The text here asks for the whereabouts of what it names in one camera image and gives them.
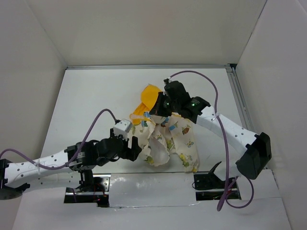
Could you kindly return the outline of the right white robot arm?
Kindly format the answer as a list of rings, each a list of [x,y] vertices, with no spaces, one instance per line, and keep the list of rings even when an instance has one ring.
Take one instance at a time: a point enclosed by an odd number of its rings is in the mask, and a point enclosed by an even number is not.
[[[255,180],[272,158],[271,139],[266,133],[256,134],[218,115],[206,100],[190,97],[182,83],[166,79],[164,92],[159,92],[150,114],[168,117],[173,113],[226,138],[240,156],[230,169],[231,177]]]

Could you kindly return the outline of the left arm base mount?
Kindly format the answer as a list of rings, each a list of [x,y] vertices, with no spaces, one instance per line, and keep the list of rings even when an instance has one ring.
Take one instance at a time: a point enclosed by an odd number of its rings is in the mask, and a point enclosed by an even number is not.
[[[109,207],[111,174],[94,174],[92,170],[78,173],[79,185],[66,188],[64,204],[95,203],[98,207]]]

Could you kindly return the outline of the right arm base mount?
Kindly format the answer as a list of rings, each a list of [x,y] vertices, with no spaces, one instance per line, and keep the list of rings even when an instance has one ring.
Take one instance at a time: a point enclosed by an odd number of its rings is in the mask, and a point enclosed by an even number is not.
[[[221,162],[215,164],[209,171],[195,173],[192,188],[195,189],[197,201],[220,200],[224,192],[225,182],[220,180],[214,171]]]

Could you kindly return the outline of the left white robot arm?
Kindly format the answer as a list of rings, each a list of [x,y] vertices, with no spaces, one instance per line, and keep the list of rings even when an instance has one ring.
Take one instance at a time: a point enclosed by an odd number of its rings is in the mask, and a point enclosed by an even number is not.
[[[59,153],[36,160],[14,163],[0,159],[0,198],[9,200],[23,192],[46,185],[43,178],[58,173],[79,172],[77,187],[90,191],[94,187],[92,170],[119,159],[135,161],[142,151],[137,137],[131,143],[122,136],[114,136],[85,143],[78,142]]]

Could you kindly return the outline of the yellow and cream baby jacket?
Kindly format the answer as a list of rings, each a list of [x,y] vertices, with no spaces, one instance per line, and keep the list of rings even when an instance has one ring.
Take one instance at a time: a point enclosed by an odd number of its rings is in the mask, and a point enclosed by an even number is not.
[[[160,91],[151,84],[142,91],[141,103],[130,114],[132,128],[129,136],[138,138],[142,149],[139,158],[149,165],[165,165],[175,154],[184,172],[196,173],[200,163],[192,122],[175,113],[168,117],[149,114]]]

